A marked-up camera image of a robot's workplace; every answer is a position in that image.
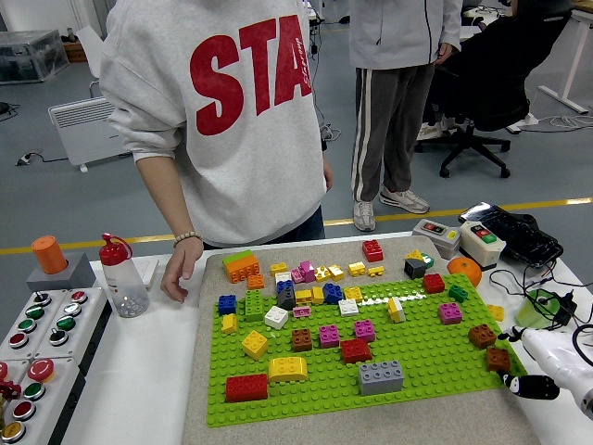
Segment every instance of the gray sweatshirt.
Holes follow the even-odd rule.
[[[350,0],[350,63],[391,70],[434,62],[439,44],[460,48],[462,0]]]
[[[119,0],[101,89],[134,159],[175,158],[215,246],[283,235],[325,193],[302,0]]]

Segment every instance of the red button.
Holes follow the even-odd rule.
[[[32,363],[27,372],[31,380],[43,382],[54,373],[54,362],[51,359],[40,359]]]

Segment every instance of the water bottle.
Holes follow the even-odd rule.
[[[101,247],[99,258],[113,305],[120,317],[137,317],[148,309],[150,299],[133,264],[132,248],[118,236],[103,234],[103,239],[106,244]]]

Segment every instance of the orange cylinder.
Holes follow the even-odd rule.
[[[37,238],[31,244],[33,252],[39,261],[39,265],[45,273],[52,275],[59,273],[68,267],[68,262],[64,258],[62,249],[54,236],[42,236]]]

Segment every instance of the sneaker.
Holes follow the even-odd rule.
[[[372,232],[374,230],[372,202],[354,201],[354,225],[362,232]]]
[[[430,205],[425,200],[417,197],[410,190],[390,192],[384,187],[379,200],[387,206],[400,207],[410,213],[426,213],[430,209]]]
[[[440,122],[437,122],[435,125],[429,125],[423,122],[423,126],[420,127],[420,131],[418,132],[418,137],[416,137],[416,140],[423,141],[425,139],[434,139],[435,137],[442,135],[443,131],[441,130]]]

